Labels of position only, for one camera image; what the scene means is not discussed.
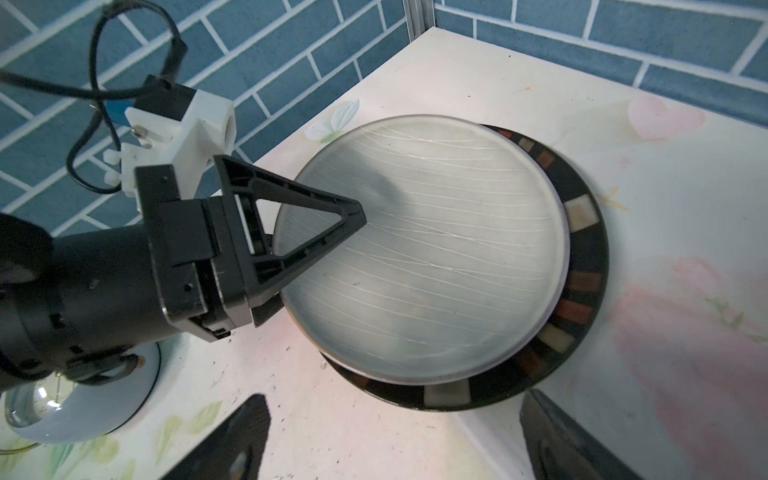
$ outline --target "dark patterned plate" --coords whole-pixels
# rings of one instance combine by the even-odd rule
[[[527,151],[544,170],[562,201],[571,230],[568,278],[554,313],[538,335],[509,360],[468,379],[433,386],[404,386],[371,380],[328,363],[363,391],[398,406],[439,412],[474,409],[515,396],[554,372],[587,335],[603,300],[608,274],[608,238],[592,192],[576,170],[531,138],[486,127]]]

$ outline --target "white tabletop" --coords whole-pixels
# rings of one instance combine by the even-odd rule
[[[309,125],[356,101],[344,131],[442,114],[571,162],[602,199],[611,272],[587,339],[541,388],[645,478],[768,472],[768,130],[433,28],[258,165],[295,177],[320,147]],[[54,478],[156,478],[256,392],[272,416],[260,478],[531,478],[519,398],[458,414],[385,404],[329,368],[285,311],[165,348],[137,418],[75,447]],[[6,475],[50,478],[52,450]]]

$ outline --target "round plate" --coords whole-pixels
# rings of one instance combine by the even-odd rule
[[[543,144],[499,127],[488,128],[519,144],[541,166],[565,205],[571,258],[565,288],[552,316],[513,357],[465,380],[443,386],[403,386],[368,379],[326,357],[363,391],[410,409],[450,412],[515,396],[554,372],[576,350],[598,314],[608,275],[608,238],[598,203],[576,170]]]
[[[357,199],[368,219],[281,292],[305,334],[347,369],[402,385],[465,379],[514,355],[554,310],[568,267],[562,203],[496,132],[386,118],[332,142],[296,180]],[[284,204],[276,252],[334,217]]]

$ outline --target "black metal bracket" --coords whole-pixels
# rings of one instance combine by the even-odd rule
[[[214,158],[222,196],[181,200],[171,165],[137,167],[136,186],[157,291],[168,322],[212,342],[282,307],[280,289],[366,224],[359,202],[228,157]],[[272,251],[256,200],[338,214],[286,255]]]

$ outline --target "black cable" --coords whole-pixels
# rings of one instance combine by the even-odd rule
[[[104,26],[111,19],[118,15],[134,10],[137,8],[147,8],[153,12],[158,13],[163,20],[165,20],[170,30],[170,51],[163,63],[163,69],[158,75],[157,79],[152,82],[147,82],[143,86],[138,88],[127,88],[121,90],[100,90],[98,87],[98,79],[96,75],[96,61],[98,42],[101,37],[101,32],[104,30]],[[173,87],[176,78],[181,68],[181,61],[184,59],[184,55],[187,53],[187,46],[184,41],[181,40],[178,27],[174,20],[170,17],[159,5],[155,5],[152,2],[146,2],[145,0],[117,0],[109,5],[106,5],[101,11],[101,17],[94,27],[93,34],[91,35],[91,44],[88,49],[88,81],[91,86],[91,90],[83,88],[68,87],[67,85],[53,84],[47,81],[38,80],[36,78],[25,77],[24,75],[18,75],[9,71],[0,70],[0,82],[11,84],[21,88],[27,88],[28,90],[40,91],[47,94],[55,94],[64,97],[84,98],[93,100],[93,106],[96,108],[94,116],[86,127],[83,134],[75,142],[72,149],[70,149],[65,166],[67,172],[72,176],[74,181],[80,184],[82,187],[96,192],[98,194],[113,194],[121,189],[121,185],[111,188],[101,188],[95,185],[89,184],[83,180],[82,177],[74,170],[74,159],[77,157],[80,150],[88,143],[93,137],[94,133],[98,129],[101,121],[107,125],[112,143],[117,148],[121,149],[120,137],[114,128],[112,120],[109,118],[107,109],[104,106],[104,100],[125,100],[128,98],[136,98],[145,94],[149,94],[158,88],[170,89]]]

